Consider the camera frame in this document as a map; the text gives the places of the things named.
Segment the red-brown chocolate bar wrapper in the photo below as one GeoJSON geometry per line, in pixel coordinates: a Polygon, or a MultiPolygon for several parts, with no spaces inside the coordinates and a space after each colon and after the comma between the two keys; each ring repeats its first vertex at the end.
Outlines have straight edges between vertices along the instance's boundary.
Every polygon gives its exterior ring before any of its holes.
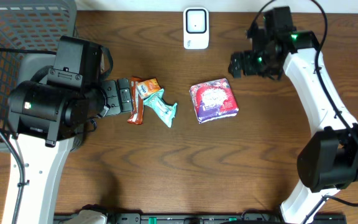
{"type": "Polygon", "coordinates": [[[140,78],[132,77],[131,78],[131,97],[132,97],[132,107],[133,110],[128,123],[141,125],[143,123],[143,113],[144,113],[144,104],[143,99],[139,96],[139,91],[137,90],[137,84],[142,82],[140,78]]]}

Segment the orange snack packet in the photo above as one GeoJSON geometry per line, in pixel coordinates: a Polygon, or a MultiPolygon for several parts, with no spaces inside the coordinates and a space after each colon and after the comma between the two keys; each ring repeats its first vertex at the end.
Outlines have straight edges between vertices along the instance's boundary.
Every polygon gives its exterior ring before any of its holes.
{"type": "Polygon", "coordinates": [[[153,78],[150,80],[139,82],[136,85],[136,89],[139,93],[139,96],[144,100],[150,97],[152,94],[158,92],[161,89],[161,87],[158,84],[157,79],[153,78]]]}

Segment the teal wet wipe packet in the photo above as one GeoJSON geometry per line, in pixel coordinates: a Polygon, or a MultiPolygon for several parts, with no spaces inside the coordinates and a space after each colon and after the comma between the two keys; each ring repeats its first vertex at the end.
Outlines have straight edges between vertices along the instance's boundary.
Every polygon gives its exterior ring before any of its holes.
{"type": "Polygon", "coordinates": [[[172,127],[173,119],[177,111],[177,103],[168,105],[163,101],[164,89],[161,89],[144,100],[144,106],[152,108],[157,116],[169,127],[172,127]]]}

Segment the purple tissue pack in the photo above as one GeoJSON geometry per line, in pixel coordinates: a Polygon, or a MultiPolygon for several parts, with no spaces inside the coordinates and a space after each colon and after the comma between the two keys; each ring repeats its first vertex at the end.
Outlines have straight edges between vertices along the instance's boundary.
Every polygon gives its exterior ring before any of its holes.
{"type": "Polygon", "coordinates": [[[233,117],[239,112],[236,99],[226,78],[190,87],[190,96],[198,122],[233,117]]]}

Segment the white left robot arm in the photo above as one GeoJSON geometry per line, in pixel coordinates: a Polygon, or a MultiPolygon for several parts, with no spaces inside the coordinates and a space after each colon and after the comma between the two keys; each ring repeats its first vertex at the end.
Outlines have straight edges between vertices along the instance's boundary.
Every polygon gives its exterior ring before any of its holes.
{"type": "Polygon", "coordinates": [[[8,98],[12,151],[4,223],[52,223],[62,171],[85,124],[129,112],[126,79],[112,80],[107,47],[61,37],[51,54],[26,56],[8,98]]]}

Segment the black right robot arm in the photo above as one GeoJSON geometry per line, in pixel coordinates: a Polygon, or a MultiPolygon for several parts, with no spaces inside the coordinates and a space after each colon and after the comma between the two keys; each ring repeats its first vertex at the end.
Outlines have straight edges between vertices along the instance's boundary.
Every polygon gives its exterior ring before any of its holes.
{"type": "Polygon", "coordinates": [[[231,55],[234,78],[258,75],[290,79],[308,118],[311,139],[297,158],[299,181],[280,204],[283,223],[311,223],[337,193],[358,181],[358,122],[337,93],[323,60],[323,40],[298,30],[289,7],[258,12],[264,26],[252,22],[247,38],[252,49],[231,55]]]}

